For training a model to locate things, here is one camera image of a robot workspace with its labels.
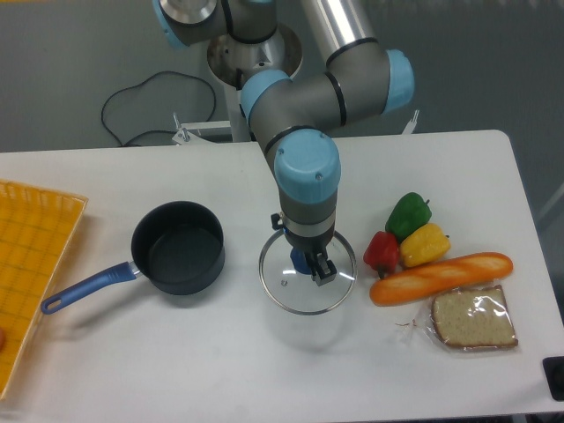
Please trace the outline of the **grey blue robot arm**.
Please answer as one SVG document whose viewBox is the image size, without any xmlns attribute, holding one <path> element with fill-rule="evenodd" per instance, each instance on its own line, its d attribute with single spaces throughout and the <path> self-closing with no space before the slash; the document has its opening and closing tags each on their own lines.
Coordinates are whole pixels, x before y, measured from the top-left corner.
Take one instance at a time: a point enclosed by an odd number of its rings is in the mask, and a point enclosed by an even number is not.
<svg viewBox="0 0 564 423">
<path fill-rule="evenodd" d="M 272 224 L 304 257 L 318 285 L 337 274 L 326 248 L 334 235 L 338 149 L 329 131 L 408 104 L 412 66 L 380 46 L 359 1 L 305 1 L 301 8 L 325 62 L 297 81 L 272 1 L 156 1 L 168 41 L 209 45 L 209 68 L 234 89 L 231 121 L 253 137 L 278 185 Z"/>
</svg>

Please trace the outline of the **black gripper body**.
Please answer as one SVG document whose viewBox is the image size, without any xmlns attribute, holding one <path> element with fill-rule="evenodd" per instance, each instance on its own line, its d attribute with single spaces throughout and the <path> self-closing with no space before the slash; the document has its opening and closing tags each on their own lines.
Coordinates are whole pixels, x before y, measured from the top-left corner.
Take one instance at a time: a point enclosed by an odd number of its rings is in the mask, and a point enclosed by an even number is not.
<svg viewBox="0 0 564 423">
<path fill-rule="evenodd" d="M 300 236 L 287 228 L 283 230 L 283 233 L 288 243 L 305 255 L 311 255 L 312 257 L 322 255 L 324 259 L 329 258 L 327 245 L 334 236 L 333 228 L 313 237 Z"/>
</svg>

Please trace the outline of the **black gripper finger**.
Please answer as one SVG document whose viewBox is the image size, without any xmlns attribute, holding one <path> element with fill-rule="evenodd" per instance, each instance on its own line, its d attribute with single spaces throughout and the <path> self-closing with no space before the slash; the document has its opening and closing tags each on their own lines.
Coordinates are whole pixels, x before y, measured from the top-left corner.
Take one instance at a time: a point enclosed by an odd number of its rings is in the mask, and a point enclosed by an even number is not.
<svg viewBox="0 0 564 423">
<path fill-rule="evenodd" d="M 309 254 L 308 266 L 311 270 L 312 279 L 318 286 L 324 286 L 336 277 L 334 263 L 323 252 L 315 255 Z"/>
</svg>

